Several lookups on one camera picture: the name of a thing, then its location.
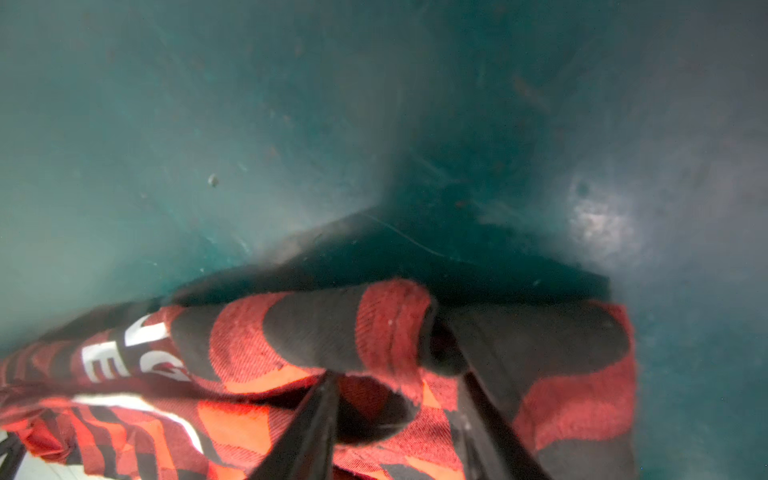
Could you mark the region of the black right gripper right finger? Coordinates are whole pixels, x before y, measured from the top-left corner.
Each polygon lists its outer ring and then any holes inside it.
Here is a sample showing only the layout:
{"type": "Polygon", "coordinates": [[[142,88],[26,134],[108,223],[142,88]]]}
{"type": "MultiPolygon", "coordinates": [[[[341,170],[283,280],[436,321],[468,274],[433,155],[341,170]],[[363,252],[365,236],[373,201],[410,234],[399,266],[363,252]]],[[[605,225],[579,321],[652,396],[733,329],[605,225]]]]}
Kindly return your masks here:
{"type": "Polygon", "coordinates": [[[459,382],[457,413],[466,479],[549,478],[471,373],[465,374],[459,382]]]}

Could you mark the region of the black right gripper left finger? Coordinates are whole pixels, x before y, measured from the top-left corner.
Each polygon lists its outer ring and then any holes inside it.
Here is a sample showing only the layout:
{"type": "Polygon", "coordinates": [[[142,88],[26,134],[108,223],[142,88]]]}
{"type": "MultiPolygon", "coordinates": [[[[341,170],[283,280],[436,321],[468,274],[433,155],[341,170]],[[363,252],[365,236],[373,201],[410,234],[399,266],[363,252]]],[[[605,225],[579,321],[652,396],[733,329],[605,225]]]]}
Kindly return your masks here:
{"type": "Polygon", "coordinates": [[[326,480],[333,478],[339,411],[338,375],[324,373],[250,480],[326,480]]]}

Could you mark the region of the red black plaid shirt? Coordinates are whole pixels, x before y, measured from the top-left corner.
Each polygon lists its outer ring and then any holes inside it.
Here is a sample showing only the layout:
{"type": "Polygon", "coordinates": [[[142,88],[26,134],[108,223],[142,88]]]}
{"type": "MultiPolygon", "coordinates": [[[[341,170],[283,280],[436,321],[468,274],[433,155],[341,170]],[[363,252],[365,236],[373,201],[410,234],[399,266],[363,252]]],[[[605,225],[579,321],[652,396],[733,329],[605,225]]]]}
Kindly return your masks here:
{"type": "Polygon", "coordinates": [[[466,479],[467,373],[548,479],[636,477],[622,307],[442,306],[406,279],[87,312],[2,361],[1,475],[32,455],[109,479],[249,479],[326,372],[332,479],[466,479]]]}

